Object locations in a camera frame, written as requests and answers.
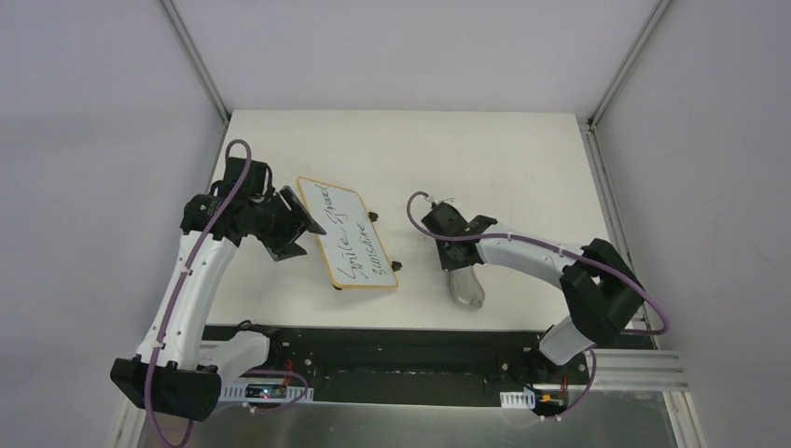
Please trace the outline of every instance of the white table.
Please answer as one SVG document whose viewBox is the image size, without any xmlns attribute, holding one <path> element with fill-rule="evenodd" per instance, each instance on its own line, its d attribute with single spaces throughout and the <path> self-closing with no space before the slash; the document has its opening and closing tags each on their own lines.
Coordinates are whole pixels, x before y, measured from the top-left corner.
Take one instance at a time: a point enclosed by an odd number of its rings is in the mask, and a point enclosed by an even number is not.
<svg viewBox="0 0 791 448">
<path fill-rule="evenodd" d="M 313 235 L 298 241 L 307 256 L 281 263 L 247 238 L 219 285 L 210 324 L 544 330 L 568 314 L 558 289 L 497 266 L 476 268 L 487 294 L 482 309 L 453 303 L 434 242 L 405 215 L 417 189 L 456 198 L 467 219 L 486 215 L 561 242 L 607 237 L 571 114 L 237 110 L 223 146 L 234 138 L 271 165 L 277 188 L 304 175 L 357 190 L 380 215 L 375 226 L 390 260 L 404 267 L 398 289 L 337 291 Z M 417 218 L 427 211 L 415 202 Z"/>
</svg>

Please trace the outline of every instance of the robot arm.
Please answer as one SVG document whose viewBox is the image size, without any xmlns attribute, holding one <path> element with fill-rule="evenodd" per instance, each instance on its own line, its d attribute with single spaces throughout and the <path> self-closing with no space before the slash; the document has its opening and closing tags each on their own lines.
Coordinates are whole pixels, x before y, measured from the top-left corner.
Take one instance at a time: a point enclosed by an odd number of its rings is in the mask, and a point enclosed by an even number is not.
<svg viewBox="0 0 791 448">
<path fill-rule="evenodd" d="M 472 285 L 473 289 L 482 290 L 472 276 L 471 267 L 489 263 L 540 278 L 563 292 L 570 315 L 549 329 L 528 354 L 528 363 L 537 371 L 555 370 L 595 344 L 613 342 L 643 304 L 638 293 L 615 276 L 550 249 L 560 246 L 566 252 L 594 259 L 636 282 L 615 248 L 604 240 L 596 239 L 583 246 L 528 237 L 546 247 L 528 245 L 516 240 L 519 235 L 528 235 L 513 231 L 491 217 L 477 216 L 467 222 L 448 203 L 433 204 L 422 223 L 440 236 L 471 237 L 468 241 L 437 239 L 437 250 L 442 269 L 451 274 L 464 272 L 470 276 L 464 283 Z M 513 238 L 483 236 L 494 233 Z"/>
<path fill-rule="evenodd" d="M 110 378 L 121 391 L 143 409 L 146 371 L 155 347 L 159 355 L 151 382 L 151 404 L 155 411 L 203 421 L 211 415 L 222 387 L 263 364 L 270 338 L 254 331 L 239 331 L 232 339 L 201 356 L 201 336 L 217 286 L 236 249 L 247 235 L 255 235 L 274 261 L 304 255 L 296 240 L 305 232 L 325 234 L 311 218 L 293 190 L 279 192 L 271 185 L 271 169 L 252 161 L 240 179 L 246 160 L 228 158 L 223 180 L 212 186 L 214 194 L 199 194 L 184 208 L 183 236 L 170 284 L 160 309 L 131 359 L 118 358 Z M 204 231 L 231 188 L 241 182 L 225 211 L 216 218 L 202 242 L 191 268 L 185 259 L 199 243 Z M 187 273 L 173 305 L 171 297 L 179 278 Z M 173 306 L 162 340 L 157 338 L 168 307 Z"/>
</svg>

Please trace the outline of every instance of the small whiteboard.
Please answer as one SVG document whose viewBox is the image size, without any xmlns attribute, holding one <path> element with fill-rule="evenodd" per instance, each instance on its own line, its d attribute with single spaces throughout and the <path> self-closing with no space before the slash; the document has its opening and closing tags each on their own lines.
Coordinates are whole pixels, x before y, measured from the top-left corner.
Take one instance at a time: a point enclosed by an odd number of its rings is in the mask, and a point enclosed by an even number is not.
<svg viewBox="0 0 791 448">
<path fill-rule="evenodd" d="M 306 177 L 299 194 L 313 219 L 326 231 L 316 235 L 335 287 L 397 287 L 379 236 L 356 191 Z"/>
</svg>

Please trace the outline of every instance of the gray wall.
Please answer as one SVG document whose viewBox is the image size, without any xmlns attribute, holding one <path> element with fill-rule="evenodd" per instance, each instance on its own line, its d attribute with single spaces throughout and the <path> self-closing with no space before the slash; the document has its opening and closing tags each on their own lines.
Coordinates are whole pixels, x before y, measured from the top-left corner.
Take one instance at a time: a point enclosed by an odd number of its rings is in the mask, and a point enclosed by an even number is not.
<svg viewBox="0 0 791 448">
<path fill-rule="evenodd" d="M 656 0 L 177 0 L 230 108 L 593 112 Z"/>
<path fill-rule="evenodd" d="M 102 446 L 221 128 L 153 1 L 0 5 L 0 434 Z"/>
<path fill-rule="evenodd" d="M 678 1 L 600 145 L 710 446 L 787 446 L 791 3 Z"/>
</svg>

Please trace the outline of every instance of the wire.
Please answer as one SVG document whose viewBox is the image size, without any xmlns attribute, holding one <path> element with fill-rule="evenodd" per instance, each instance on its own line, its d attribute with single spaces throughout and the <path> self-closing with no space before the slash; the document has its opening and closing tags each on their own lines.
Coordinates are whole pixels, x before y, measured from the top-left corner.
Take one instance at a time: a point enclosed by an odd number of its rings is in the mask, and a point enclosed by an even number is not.
<svg viewBox="0 0 791 448">
<path fill-rule="evenodd" d="M 614 269 L 614 268 L 612 268 L 610 266 L 607 266 L 604 263 L 596 261 L 595 259 L 589 259 L 588 257 L 582 256 L 582 255 L 578 255 L 578 254 L 576 254 L 574 252 L 571 252 L 571 251 L 568 251 L 566 249 L 563 249 L 562 247 L 559 247 L 559 246 L 554 245 L 552 243 L 547 243 L 546 241 L 542 241 L 542 240 L 539 240 L 539 239 L 536 239 L 536 238 L 531 238 L 531 237 L 525 236 L 525 235 L 511 234 L 511 233 L 484 233 L 482 235 L 468 235 L 468 236 L 443 236 L 443 235 L 438 235 L 436 233 L 433 233 L 433 232 L 427 230 L 426 228 L 424 228 L 420 224 L 418 224 L 418 222 L 415 221 L 415 218 L 412 216 L 412 201 L 414 201 L 415 198 L 417 198 L 418 196 L 423 196 L 425 198 L 429 197 L 428 193 L 426 193 L 425 191 L 415 191 L 414 193 L 412 193 L 412 195 L 409 196 L 409 200 L 407 201 L 407 217 L 409 218 L 409 222 L 412 223 L 412 225 L 415 227 L 415 229 L 417 229 L 420 233 L 422 233 L 422 234 L 424 234 L 426 236 L 430 236 L 430 237 L 432 237 L 432 238 L 434 238 L 436 240 L 439 240 L 439 241 L 451 241 L 451 242 L 454 242 L 454 241 L 455 242 L 459 242 L 459 241 L 477 241 L 477 240 L 482 240 L 482 239 L 486 239 L 486 238 L 500 238 L 500 239 L 507 239 L 507 240 L 517 240 L 517 241 L 522 241 L 523 243 L 527 243 L 529 245 L 537 245 L 538 247 L 544 248 L 546 250 L 550 250 L 550 251 L 555 252 L 555 253 L 563 256 L 563 257 L 568 257 L 570 259 L 575 259 L 577 261 L 581 261 L 581 262 L 583 262 L 583 263 L 585 263 L 585 264 L 587 264 L 589 266 L 592 266 L 592 267 L 594 267 L 594 268 L 596 268 L 596 269 L 598 269 L 600 271 L 603 271 L 605 273 L 609 273 L 610 275 L 615 276 L 618 280 L 620 280 L 626 286 L 628 286 L 631 289 L 633 289 L 634 292 L 639 294 L 640 297 L 643 298 L 644 301 L 646 301 L 649 305 L 651 305 L 651 308 L 654 309 L 654 311 L 659 316 L 659 319 L 662 321 L 662 328 L 661 329 L 648 329 L 648 330 L 646 330 L 646 329 L 624 329 L 622 331 L 623 334 L 641 334 L 641 335 L 653 336 L 653 335 L 665 334 L 670 329 L 670 321 L 669 321 L 667 315 L 665 314 L 665 312 L 661 309 L 661 307 L 657 303 L 657 301 L 655 301 L 654 298 L 652 298 L 645 291 L 645 289 L 640 287 L 640 285 L 637 285 L 637 283 L 634 280 L 630 279 L 629 276 L 626 275 L 625 273 L 622 273 L 621 271 L 619 271 L 617 269 Z"/>
<path fill-rule="evenodd" d="M 158 344 L 154 347 L 153 351 L 151 352 L 151 359 L 148 361 L 148 369 L 146 370 L 146 381 L 143 387 L 143 403 L 146 408 L 146 420 L 148 425 L 154 432 L 154 435 L 159 440 L 160 444 L 163 446 L 170 446 L 173 448 L 182 448 L 187 445 L 187 441 L 189 441 L 189 436 L 192 434 L 192 427 L 193 421 L 190 420 L 187 423 L 187 430 L 184 433 L 184 439 L 182 439 L 178 444 L 173 445 L 167 439 L 165 439 L 165 435 L 162 433 L 160 429 L 160 425 L 157 423 L 157 417 L 154 415 L 154 406 L 151 402 L 151 388 L 152 383 L 154 380 L 154 370 L 157 367 L 157 361 L 160 359 L 160 346 L 165 339 L 165 332 L 168 327 L 168 323 L 171 321 L 171 316 L 173 315 L 173 309 L 175 308 L 175 303 L 178 300 L 178 295 L 181 292 L 182 287 L 184 286 L 184 282 L 187 280 L 187 275 L 189 270 L 192 267 L 192 263 L 195 261 L 195 258 L 198 256 L 198 251 L 201 249 L 203 245 L 203 241 L 206 239 L 208 234 L 212 231 L 212 227 L 215 225 L 217 220 L 223 214 L 226 208 L 228 208 L 229 203 L 233 200 L 233 197 L 236 196 L 236 193 L 242 187 L 242 183 L 244 179 L 247 177 L 247 173 L 250 171 L 250 165 L 253 163 L 253 151 L 250 149 L 250 145 L 247 144 L 242 139 L 234 139 L 231 140 L 230 143 L 225 148 L 225 158 L 226 160 L 229 157 L 230 149 L 235 146 L 236 144 L 240 144 L 244 147 L 244 150 L 247 153 L 247 156 L 244 161 L 244 168 L 242 168 L 242 173 L 239 175 L 239 179 L 236 181 L 236 184 L 233 185 L 233 188 L 230 189 L 228 197 L 226 197 L 223 202 L 217 207 L 217 210 L 212 215 L 209 222 L 206 223 L 206 226 L 203 228 L 201 235 L 198 237 L 198 241 L 192 247 L 192 250 L 189 252 L 189 256 L 187 257 L 187 261 L 184 263 L 185 269 L 182 270 L 181 274 L 178 276 L 176 280 L 175 287 L 173 288 L 173 293 L 171 294 L 171 298 L 168 300 L 168 305 L 165 308 L 165 314 L 162 317 L 162 322 L 160 323 L 160 330 L 157 332 L 157 339 L 155 340 Z"/>
<path fill-rule="evenodd" d="M 568 415 L 569 411 L 574 409 L 580 402 L 582 402 L 583 398 L 588 396 L 588 392 L 590 391 L 590 388 L 593 387 L 593 379 L 596 377 L 596 352 L 594 352 L 593 349 L 590 348 L 588 349 L 588 353 L 590 353 L 590 377 L 588 379 L 588 385 L 586 385 L 582 393 L 579 394 L 579 398 L 574 400 L 574 402 L 571 403 L 565 411 L 560 413 L 560 416 Z"/>
<path fill-rule="evenodd" d="M 256 408 L 256 407 L 251 408 L 251 409 L 253 409 L 253 411 L 255 413 L 278 413 L 280 411 L 285 411 L 286 409 L 290 408 L 291 406 L 294 406 L 295 404 L 297 404 L 297 402 L 299 402 L 301 399 L 304 399 L 308 395 L 308 387 L 309 387 L 308 380 L 306 380 L 304 376 L 300 375 L 299 373 L 296 373 L 295 371 L 259 371 L 259 370 L 253 370 L 253 371 L 247 371 L 247 374 L 293 376 L 293 377 L 297 378 L 298 380 L 300 380 L 302 382 L 302 385 L 304 385 L 304 387 L 302 388 L 302 392 L 300 392 L 299 395 L 297 395 L 294 399 L 292 399 L 290 401 L 287 401 L 287 402 L 281 404 L 280 406 L 278 406 L 276 408 L 266 408 L 266 409 L 259 409 L 259 408 Z"/>
</svg>

